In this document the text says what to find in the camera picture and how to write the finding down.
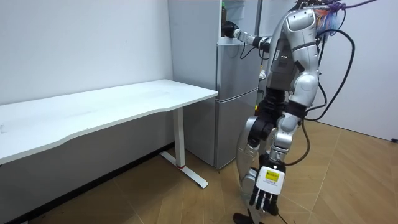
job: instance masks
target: refrigerator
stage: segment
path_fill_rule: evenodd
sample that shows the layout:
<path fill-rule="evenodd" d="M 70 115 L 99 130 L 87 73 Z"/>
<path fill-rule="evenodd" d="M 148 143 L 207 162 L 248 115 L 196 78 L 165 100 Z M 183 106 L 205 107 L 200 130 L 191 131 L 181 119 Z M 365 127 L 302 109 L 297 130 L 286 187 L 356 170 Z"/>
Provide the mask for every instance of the refrigerator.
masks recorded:
<path fill-rule="evenodd" d="M 224 2 L 228 20 L 258 30 L 257 1 Z M 221 1 L 169 0 L 174 80 L 218 91 L 183 108 L 185 149 L 217 169 L 236 157 L 239 134 L 254 116 L 261 69 L 258 50 L 240 59 L 243 43 L 220 36 L 220 12 Z"/>

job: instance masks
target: wooden floor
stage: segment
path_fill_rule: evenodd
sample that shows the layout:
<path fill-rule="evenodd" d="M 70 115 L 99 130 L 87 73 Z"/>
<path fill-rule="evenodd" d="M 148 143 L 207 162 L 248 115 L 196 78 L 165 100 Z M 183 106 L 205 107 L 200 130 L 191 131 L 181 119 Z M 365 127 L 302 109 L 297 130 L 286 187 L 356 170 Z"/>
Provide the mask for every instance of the wooden floor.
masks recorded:
<path fill-rule="evenodd" d="M 320 123 L 307 129 L 312 151 L 287 169 L 279 197 L 287 222 L 398 223 L 398 144 Z M 286 161 L 305 148 L 300 130 Z M 235 162 L 215 170 L 187 152 L 187 165 L 206 189 L 157 156 L 29 223 L 233 224 L 234 212 L 246 212 Z M 263 222 L 282 223 L 269 215 Z"/>

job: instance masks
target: humanoid robot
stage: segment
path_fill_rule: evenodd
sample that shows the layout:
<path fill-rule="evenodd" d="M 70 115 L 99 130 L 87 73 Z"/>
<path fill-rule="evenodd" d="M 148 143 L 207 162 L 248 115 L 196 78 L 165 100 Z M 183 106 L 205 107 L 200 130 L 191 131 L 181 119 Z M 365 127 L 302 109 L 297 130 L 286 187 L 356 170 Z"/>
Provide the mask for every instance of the humanoid robot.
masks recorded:
<path fill-rule="evenodd" d="M 223 26 L 227 37 L 269 52 L 266 95 L 259 116 L 247 120 L 238 140 L 241 196 L 249 216 L 236 213 L 237 224 L 259 224 L 262 212 L 279 214 L 277 199 L 289 165 L 284 159 L 318 89 L 316 7 L 299 1 L 280 20 L 272 37 L 250 35 L 232 22 Z M 293 93 L 286 103 L 287 91 Z M 258 170 L 251 167 L 257 154 Z"/>

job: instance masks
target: desk leg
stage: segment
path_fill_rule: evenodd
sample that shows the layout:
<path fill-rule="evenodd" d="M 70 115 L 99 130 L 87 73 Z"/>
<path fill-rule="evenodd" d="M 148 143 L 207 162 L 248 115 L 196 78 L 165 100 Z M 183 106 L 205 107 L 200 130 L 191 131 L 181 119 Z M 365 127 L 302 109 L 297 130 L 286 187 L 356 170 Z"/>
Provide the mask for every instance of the desk leg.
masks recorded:
<path fill-rule="evenodd" d="M 193 181 L 195 181 L 201 188 L 205 188 L 209 183 L 201 178 L 194 171 L 185 166 L 185 148 L 184 148 L 184 123 L 182 108 L 173 110 L 174 121 L 174 141 L 175 141 L 175 157 L 172 157 L 167 152 L 162 152 L 160 155 L 178 167 L 184 174 L 187 174 Z"/>

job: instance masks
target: white desk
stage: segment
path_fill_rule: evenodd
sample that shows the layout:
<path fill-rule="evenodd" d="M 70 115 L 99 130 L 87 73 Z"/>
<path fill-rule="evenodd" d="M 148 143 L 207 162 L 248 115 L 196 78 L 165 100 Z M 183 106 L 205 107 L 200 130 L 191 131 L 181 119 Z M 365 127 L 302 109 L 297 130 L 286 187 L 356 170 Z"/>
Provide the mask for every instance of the white desk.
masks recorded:
<path fill-rule="evenodd" d="M 196 86 L 157 80 L 3 105 L 0 164 L 51 149 L 77 136 L 173 110 L 177 159 L 166 152 L 161 155 L 205 188 L 208 183 L 185 167 L 182 107 L 217 94 Z"/>

